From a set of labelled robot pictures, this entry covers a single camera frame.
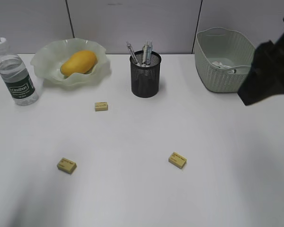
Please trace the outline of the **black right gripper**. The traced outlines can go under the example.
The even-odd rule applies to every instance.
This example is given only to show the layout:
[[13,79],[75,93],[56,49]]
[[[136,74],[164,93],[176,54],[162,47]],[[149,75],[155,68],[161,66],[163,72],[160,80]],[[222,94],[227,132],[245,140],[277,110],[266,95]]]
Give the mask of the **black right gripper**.
[[256,48],[237,94],[245,106],[284,94],[284,33],[276,43],[268,41]]

